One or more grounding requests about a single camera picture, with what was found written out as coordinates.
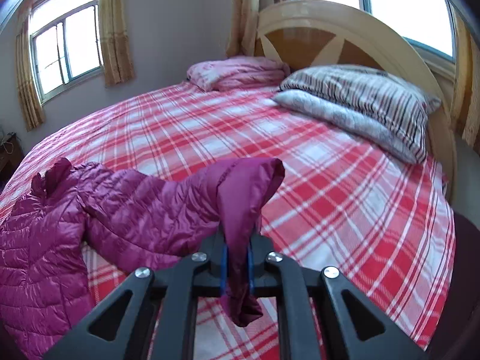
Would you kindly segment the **magenta quilted down jacket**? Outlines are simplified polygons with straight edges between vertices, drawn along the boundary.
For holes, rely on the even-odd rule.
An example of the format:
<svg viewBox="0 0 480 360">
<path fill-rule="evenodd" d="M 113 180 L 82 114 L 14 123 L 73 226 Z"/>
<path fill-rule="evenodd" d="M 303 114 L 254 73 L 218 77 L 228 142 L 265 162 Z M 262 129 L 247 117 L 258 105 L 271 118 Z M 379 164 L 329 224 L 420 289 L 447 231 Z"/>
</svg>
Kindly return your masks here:
<svg viewBox="0 0 480 360">
<path fill-rule="evenodd" d="M 58 160 L 1 222 L 1 323 L 28 359 L 41 359 L 94 306 L 83 245 L 123 272 L 160 270 L 222 230 L 229 278 L 220 302 L 247 326 L 262 315 L 247 246 L 284 176 L 277 158 L 224 159 L 180 181 Z"/>
</svg>

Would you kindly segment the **red white plaid bedsheet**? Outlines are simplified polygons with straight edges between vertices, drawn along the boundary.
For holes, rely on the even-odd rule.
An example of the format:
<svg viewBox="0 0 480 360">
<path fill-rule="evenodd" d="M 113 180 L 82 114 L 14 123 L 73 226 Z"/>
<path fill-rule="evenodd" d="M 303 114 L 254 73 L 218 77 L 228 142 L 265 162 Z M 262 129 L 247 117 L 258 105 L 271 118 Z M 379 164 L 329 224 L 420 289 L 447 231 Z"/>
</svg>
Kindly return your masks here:
<svg viewBox="0 0 480 360">
<path fill-rule="evenodd" d="M 88 115 L 26 155 L 1 195 L 1 224 L 32 178 L 61 159 L 180 181 L 224 159 L 277 158 L 285 176 L 256 228 L 304 267 L 338 267 L 427 347 L 456 246 L 440 163 L 402 163 L 359 136 L 283 108 L 275 93 L 205 92 L 184 82 Z M 82 254 L 94 308 L 131 272 L 87 244 Z"/>
</svg>

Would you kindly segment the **brown wooden desk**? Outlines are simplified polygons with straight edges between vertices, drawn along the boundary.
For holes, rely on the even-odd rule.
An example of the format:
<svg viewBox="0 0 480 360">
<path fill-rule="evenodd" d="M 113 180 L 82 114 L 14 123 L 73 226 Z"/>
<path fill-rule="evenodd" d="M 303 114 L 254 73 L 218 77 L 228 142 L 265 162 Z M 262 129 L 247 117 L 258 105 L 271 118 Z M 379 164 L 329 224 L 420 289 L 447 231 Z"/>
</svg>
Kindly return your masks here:
<svg viewBox="0 0 480 360">
<path fill-rule="evenodd" d="M 24 151 L 16 133 L 8 133 L 1 139 L 0 188 L 3 190 L 24 159 Z"/>
</svg>

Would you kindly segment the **grey floral pillow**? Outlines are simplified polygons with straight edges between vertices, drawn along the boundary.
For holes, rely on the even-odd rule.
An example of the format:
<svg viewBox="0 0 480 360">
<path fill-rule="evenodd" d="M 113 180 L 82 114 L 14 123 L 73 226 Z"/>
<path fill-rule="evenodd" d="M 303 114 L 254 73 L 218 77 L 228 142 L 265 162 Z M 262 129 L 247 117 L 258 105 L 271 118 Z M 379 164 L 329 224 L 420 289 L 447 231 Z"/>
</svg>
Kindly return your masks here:
<svg viewBox="0 0 480 360">
<path fill-rule="evenodd" d="M 406 164 L 418 164 L 406 144 L 380 122 L 359 111 L 337 105 L 299 89 L 289 89 L 275 94 L 274 102 L 289 110 L 329 122 L 349 133 L 364 137 Z"/>
</svg>

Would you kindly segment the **black white striped pillow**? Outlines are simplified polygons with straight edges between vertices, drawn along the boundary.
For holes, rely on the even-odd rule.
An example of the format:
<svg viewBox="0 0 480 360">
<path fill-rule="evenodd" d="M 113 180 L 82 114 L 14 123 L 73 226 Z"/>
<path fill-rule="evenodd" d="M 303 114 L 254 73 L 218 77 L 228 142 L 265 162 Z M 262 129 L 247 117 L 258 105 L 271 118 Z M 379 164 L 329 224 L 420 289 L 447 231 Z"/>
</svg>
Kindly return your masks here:
<svg viewBox="0 0 480 360">
<path fill-rule="evenodd" d="M 426 129 L 440 99 L 415 85 L 371 67 L 328 65 L 289 75 L 280 92 L 299 89 L 380 122 L 406 144 L 420 164 L 427 156 Z"/>
</svg>

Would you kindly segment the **yellow curtain left of side window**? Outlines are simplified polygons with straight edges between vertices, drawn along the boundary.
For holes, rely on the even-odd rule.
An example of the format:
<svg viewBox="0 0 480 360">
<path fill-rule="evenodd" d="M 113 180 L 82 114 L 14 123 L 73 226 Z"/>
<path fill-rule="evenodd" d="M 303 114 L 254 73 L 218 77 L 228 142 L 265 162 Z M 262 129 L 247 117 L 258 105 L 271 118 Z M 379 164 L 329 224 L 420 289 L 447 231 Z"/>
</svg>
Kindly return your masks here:
<svg viewBox="0 0 480 360">
<path fill-rule="evenodd" d="M 17 17 L 15 43 L 17 94 L 25 127 L 28 132 L 38 128 L 45 122 L 45 114 L 39 98 L 32 68 L 29 36 L 30 13 L 31 8 L 29 5 L 20 7 Z"/>
</svg>

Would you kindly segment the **yellow curtain of side window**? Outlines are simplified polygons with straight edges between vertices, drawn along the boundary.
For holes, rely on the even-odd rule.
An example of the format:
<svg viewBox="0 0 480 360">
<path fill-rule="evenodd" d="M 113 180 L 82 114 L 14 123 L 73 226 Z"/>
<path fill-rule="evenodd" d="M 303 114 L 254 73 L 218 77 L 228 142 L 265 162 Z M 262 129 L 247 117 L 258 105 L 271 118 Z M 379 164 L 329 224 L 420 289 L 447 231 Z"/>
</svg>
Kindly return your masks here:
<svg viewBox="0 0 480 360">
<path fill-rule="evenodd" d="M 124 0 L 99 0 L 98 24 L 106 87 L 134 78 Z"/>
<path fill-rule="evenodd" d="M 39 98 L 32 68 L 29 36 L 30 13 L 31 8 L 29 5 L 20 7 L 17 17 L 15 43 L 17 94 L 25 127 L 28 132 L 38 128 L 45 122 L 45 114 Z"/>
</svg>

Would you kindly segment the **yellow curtain right of side window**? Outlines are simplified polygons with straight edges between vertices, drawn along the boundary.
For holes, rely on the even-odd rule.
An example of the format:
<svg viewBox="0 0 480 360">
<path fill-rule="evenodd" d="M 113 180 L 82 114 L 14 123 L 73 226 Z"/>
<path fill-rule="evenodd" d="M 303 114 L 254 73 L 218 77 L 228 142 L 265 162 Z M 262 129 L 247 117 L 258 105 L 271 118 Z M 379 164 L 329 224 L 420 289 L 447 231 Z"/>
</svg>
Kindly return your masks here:
<svg viewBox="0 0 480 360">
<path fill-rule="evenodd" d="M 98 24 L 106 87 L 134 78 L 124 0 L 99 0 Z"/>
</svg>

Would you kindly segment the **yellow curtain far right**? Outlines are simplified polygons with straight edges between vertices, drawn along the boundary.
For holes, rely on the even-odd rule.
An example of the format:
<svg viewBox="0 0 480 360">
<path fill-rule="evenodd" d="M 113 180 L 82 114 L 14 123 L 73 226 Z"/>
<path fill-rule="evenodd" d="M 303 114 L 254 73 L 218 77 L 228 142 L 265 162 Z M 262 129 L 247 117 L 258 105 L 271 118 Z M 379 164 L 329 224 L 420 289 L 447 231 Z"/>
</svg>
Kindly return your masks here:
<svg viewBox="0 0 480 360">
<path fill-rule="evenodd" d="M 479 153 L 479 48 L 460 14 L 455 11 L 456 73 L 451 102 L 454 131 Z"/>
</svg>

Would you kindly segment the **pink folded quilt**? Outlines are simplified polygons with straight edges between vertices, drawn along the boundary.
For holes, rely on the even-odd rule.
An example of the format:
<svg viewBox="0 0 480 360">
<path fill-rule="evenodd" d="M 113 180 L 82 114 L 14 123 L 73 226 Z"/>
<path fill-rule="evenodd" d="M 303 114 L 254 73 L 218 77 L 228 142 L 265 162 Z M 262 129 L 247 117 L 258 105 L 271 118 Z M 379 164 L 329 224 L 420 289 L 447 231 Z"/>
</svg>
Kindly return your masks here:
<svg viewBox="0 0 480 360">
<path fill-rule="evenodd" d="M 187 79 L 205 92 L 278 86 L 289 74 L 286 63 L 247 56 L 196 63 L 186 73 Z"/>
</svg>

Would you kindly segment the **cream wooden headboard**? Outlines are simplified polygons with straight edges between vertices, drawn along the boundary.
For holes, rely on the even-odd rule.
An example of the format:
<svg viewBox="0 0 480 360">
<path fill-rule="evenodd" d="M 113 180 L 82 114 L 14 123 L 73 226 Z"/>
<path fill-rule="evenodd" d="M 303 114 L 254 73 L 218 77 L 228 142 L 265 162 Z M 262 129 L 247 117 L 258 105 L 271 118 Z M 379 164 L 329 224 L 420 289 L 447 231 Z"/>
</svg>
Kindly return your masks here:
<svg viewBox="0 0 480 360">
<path fill-rule="evenodd" d="M 289 0 L 264 8 L 254 52 L 288 64 L 291 71 L 330 64 L 376 68 L 444 98 L 424 60 L 396 31 L 336 2 Z"/>
</svg>

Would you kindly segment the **side aluminium window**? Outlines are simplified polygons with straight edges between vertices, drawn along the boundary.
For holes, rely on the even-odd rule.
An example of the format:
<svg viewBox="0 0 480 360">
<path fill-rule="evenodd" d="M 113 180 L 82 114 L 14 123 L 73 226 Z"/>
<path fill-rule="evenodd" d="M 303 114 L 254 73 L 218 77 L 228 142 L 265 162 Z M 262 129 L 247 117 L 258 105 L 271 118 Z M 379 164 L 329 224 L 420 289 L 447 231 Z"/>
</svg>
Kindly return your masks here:
<svg viewBox="0 0 480 360">
<path fill-rule="evenodd" d="M 45 0 L 29 19 L 32 69 L 41 102 L 103 66 L 99 0 Z"/>
</svg>

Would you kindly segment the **yellow curtain beside headboard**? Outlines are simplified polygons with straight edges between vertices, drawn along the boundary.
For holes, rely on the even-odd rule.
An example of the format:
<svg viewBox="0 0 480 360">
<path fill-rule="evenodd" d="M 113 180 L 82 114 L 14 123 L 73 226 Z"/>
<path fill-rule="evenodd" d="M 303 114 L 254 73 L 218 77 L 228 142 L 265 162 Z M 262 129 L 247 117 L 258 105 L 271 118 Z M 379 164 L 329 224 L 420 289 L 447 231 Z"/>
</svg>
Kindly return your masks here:
<svg viewBox="0 0 480 360">
<path fill-rule="evenodd" d="M 252 56 L 255 51 L 260 0 L 232 0 L 232 19 L 226 55 Z"/>
</svg>

